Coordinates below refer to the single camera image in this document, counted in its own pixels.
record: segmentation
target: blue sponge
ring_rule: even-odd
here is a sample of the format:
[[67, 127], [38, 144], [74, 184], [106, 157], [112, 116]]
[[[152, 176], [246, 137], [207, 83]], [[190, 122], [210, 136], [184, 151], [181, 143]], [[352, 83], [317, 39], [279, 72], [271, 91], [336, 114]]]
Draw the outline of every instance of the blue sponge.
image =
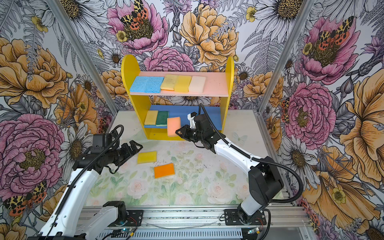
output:
[[160, 93], [160, 86], [164, 77], [137, 76], [130, 92], [133, 93]]

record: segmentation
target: butterfly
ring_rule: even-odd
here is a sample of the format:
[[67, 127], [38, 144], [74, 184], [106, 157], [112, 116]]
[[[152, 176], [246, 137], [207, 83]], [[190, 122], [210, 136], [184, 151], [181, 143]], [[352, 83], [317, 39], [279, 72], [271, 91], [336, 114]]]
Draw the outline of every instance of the butterfly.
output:
[[242, 137], [239, 137], [236, 132], [232, 133], [232, 136], [234, 138], [234, 142], [239, 142], [241, 145], [244, 145], [245, 141], [247, 140], [248, 136], [244, 135]]
[[10, 210], [9, 215], [11, 217], [17, 217], [23, 214], [28, 207], [33, 208], [35, 204], [41, 203], [47, 196], [47, 182], [42, 181], [35, 189], [27, 193], [26, 196], [14, 196], [4, 201], [4, 206]]
[[321, 31], [319, 32], [319, 49], [324, 51], [329, 46], [333, 47], [336, 45], [341, 45], [344, 43], [349, 37], [349, 30], [353, 24], [354, 16], [350, 16], [347, 20], [345, 20], [337, 30], [333, 30], [332, 32]]
[[131, 15], [121, 17], [120, 21], [126, 28], [138, 30], [140, 24], [143, 24], [144, 20], [148, 19], [148, 9], [144, 8], [142, 0], [135, 0], [133, 6], [134, 11], [132, 11]]
[[289, 123], [289, 115], [288, 115], [289, 99], [284, 100], [281, 103], [281, 107], [283, 108], [283, 111], [281, 113], [281, 120], [284, 123]]

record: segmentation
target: sponge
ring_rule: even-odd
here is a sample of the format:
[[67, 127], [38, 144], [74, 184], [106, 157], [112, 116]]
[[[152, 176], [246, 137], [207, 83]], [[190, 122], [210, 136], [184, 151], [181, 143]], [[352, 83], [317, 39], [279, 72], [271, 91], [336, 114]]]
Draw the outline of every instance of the sponge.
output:
[[164, 77], [137, 76], [129, 91], [133, 93], [160, 93], [163, 80]]
[[175, 175], [173, 163], [155, 167], [155, 179]]
[[167, 118], [167, 132], [168, 137], [177, 137], [176, 130], [181, 128], [181, 119], [177, 118]]
[[177, 77], [178, 77], [177, 75], [167, 74], [164, 77], [164, 81], [163, 81], [163, 83], [160, 86], [161, 90], [173, 91], [174, 87], [175, 87], [175, 84], [177, 82]]
[[203, 93], [205, 84], [205, 77], [192, 76], [191, 83], [189, 85], [189, 91], [192, 93]]
[[158, 110], [149, 110], [145, 117], [144, 125], [156, 125]]
[[187, 93], [189, 83], [191, 83], [191, 76], [179, 75], [175, 84], [175, 92]]
[[148, 163], [148, 162], [156, 162], [157, 160], [157, 152], [139, 152], [137, 155], [137, 164], [140, 163]]
[[159, 111], [156, 118], [156, 126], [163, 127], [167, 125], [168, 111]]

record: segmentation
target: metal post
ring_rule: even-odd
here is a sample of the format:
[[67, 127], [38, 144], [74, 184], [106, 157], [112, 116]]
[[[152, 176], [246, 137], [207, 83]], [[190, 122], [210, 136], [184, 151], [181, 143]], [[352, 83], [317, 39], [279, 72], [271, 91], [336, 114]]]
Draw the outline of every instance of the metal post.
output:
[[80, 59], [83, 61], [83, 64], [87, 68], [91, 78], [95, 82], [97, 88], [99, 89], [101, 95], [103, 96], [106, 104], [108, 105], [109, 109], [112, 112], [112, 115], [115, 116], [118, 113], [118, 109], [109, 94], [107, 88], [105, 87], [104, 82], [101, 80], [99, 73], [97, 72], [97, 69], [95, 65], [93, 64], [90, 56], [88, 55], [87, 51], [85, 50], [85, 47], [77, 34], [77, 32], [74, 30], [71, 21], [69, 20], [69, 17], [67, 13], [65, 12], [63, 6], [60, 3], [60, 0], [50, 0], [46, 1], [48, 7], [51, 9], [53, 15], [59, 22], [60, 26], [63, 28], [66, 37], [68, 38], [69, 42], [72, 44], [74, 50], [79, 55]]
[[257, 108], [257, 111], [259, 113], [263, 112], [263, 110], [266, 107], [266, 104], [268, 103], [269, 99], [271, 98], [273, 89], [275, 88], [275, 86], [279, 80], [281, 71], [283, 70], [285, 63], [287, 62], [287, 60], [289, 58], [290, 52], [293, 49], [293, 46], [295, 44], [295, 41], [296, 41], [298, 35], [300, 34], [301, 30], [303, 29], [303, 27], [305, 25], [305, 21], [307, 20], [309, 14], [311, 12], [311, 9], [312, 9], [314, 2], [315, 2], [315, 0], [304, 0], [302, 5], [301, 5], [300, 11], [297, 15], [298, 17], [296, 18], [292, 32], [287, 37], [287, 41], [285, 42], [283, 51], [280, 54], [279, 60], [277, 61], [276, 67], [273, 71], [271, 81], [269, 82], [268, 87], [266, 88], [264, 96], [262, 98], [262, 101]]

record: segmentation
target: floral tablecloth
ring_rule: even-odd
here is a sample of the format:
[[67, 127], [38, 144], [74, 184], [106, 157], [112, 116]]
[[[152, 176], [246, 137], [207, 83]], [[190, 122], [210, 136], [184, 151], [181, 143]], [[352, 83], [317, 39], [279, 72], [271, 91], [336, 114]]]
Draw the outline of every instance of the floral tablecloth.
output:
[[[112, 175], [104, 169], [87, 198], [86, 206], [111, 200], [126, 205], [238, 204], [249, 195], [248, 176], [229, 160], [186, 141], [147, 140], [133, 111], [119, 112], [121, 142], [135, 140], [143, 152], [157, 151], [157, 162], [137, 164], [132, 157]], [[260, 157], [267, 156], [252, 110], [229, 111], [224, 134], [235, 144]], [[154, 178], [154, 167], [173, 163], [175, 175]]]

